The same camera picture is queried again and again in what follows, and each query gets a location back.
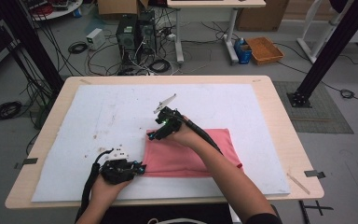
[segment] person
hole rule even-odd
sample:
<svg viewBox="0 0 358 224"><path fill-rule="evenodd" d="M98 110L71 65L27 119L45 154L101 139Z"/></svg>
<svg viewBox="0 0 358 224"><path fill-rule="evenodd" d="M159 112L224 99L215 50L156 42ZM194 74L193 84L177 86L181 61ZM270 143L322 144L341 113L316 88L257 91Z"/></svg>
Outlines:
<svg viewBox="0 0 358 224"><path fill-rule="evenodd" d="M179 131L170 134L167 139L192 148L200 156L242 223L281 223L266 197L252 180L186 125L181 125ZM105 211L129 184L130 181L109 185L99 175L91 190L89 206L77 224L100 223Z"/></svg>

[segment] pink cloth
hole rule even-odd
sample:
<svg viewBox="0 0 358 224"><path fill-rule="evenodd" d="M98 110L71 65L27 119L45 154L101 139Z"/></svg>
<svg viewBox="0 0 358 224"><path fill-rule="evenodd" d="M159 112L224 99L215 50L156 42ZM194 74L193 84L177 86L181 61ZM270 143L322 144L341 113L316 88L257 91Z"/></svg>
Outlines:
<svg viewBox="0 0 358 224"><path fill-rule="evenodd" d="M228 129L207 129L223 155L235 166L242 169ZM176 142L161 139L150 141L146 138L145 156L142 164L146 166L144 176L158 177L203 177L211 176L200 157L191 148Z"/></svg>

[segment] folded pink fabric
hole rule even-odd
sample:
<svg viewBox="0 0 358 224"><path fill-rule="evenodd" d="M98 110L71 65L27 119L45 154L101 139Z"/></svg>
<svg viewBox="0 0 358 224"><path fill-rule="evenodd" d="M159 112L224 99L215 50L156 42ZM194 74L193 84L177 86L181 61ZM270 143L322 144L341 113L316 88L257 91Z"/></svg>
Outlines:
<svg viewBox="0 0 358 224"><path fill-rule="evenodd" d="M235 166L242 169L242 163L234 146L232 146L228 129L207 129L205 132L212 137L223 155ZM197 153L189 147L184 147L167 139L150 141L146 138L145 156L142 164L147 165L144 176L211 176Z"/></svg>

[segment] computer tower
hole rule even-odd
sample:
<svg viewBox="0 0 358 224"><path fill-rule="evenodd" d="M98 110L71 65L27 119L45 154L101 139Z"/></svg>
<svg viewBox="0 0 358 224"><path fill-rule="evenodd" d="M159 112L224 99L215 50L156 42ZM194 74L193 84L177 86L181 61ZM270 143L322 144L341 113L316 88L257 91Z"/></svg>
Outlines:
<svg viewBox="0 0 358 224"><path fill-rule="evenodd" d="M139 16L145 54L154 54L157 50L155 11L143 11Z"/></svg>
<svg viewBox="0 0 358 224"><path fill-rule="evenodd" d="M142 38L136 14L124 14L120 18L116 37L122 64L138 64L143 52Z"/></svg>

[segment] gray floor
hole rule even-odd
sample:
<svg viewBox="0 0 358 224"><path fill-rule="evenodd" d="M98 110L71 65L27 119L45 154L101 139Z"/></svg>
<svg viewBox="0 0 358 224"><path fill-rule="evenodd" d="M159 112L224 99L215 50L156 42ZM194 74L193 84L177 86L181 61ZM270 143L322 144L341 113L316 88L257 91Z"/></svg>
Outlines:
<svg viewBox="0 0 358 224"><path fill-rule="evenodd" d="M218 23L222 28L227 23ZM297 50L303 55L296 43L301 36L300 21L284 21L277 33L241 33L238 36L266 36L275 43L284 44ZM67 47L79 40L85 41L85 36L94 28L116 31L111 21L101 21L97 16L84 16L75 19L71 16L51 21L51 29L62 49L68 55ZM311 35L320 33L318 29L323 23L317 23ZM183 39L213 40L214 31L202 26L198 22L183 24ZM41 35L42 42L50 54L52 61L57 62L54 48ZM311 64L301 59L287 47L279 46L285 56L282 63L293 66L304 72L309 71ZM166 47L167 59L174 61L172 44ZM274 81L301 81L304 74L284 67L278 63L257 66L231 66L223 44L195 45L184 44L186 63L180 71L173 65L174 76L191 75L267 75ZM358 62L358 47L351 43L342 52ZM86 53L72 55L70 63L83 75L86 74L84 62ZM117 46L109 47L93 58L93 63L109 67L119 62ZM61 72L63 76L70 76L68 69ZM339 57L328 71L324 81L338 89L354 91L358 97L358 64L351 63L345 57ZM17 64L10 58L0 63L0 104L8 101L28 101L28 96L22 92L26 87L26 80ZM315 209L308 209L310 223L358 223L358 101L343 99L337 91L328 89L341 113L351 125L354 134L323 134L299 133L298 136L306 149L313 167L323 171L326 178L321 179L325 195L319 200L322 206L330 206L334 211L324 210L321 216ZM28 142L37 133L29 118L19 118L0 121L0 223L71 223L76 215L76 208L9 210L5 208L5 200L20 170L14 169L16 162L26 158L25 149ZM283 223L304 223L298 202L273 202L276 205ZM305 201L306 205L315 205L315 201Z"/></svg>

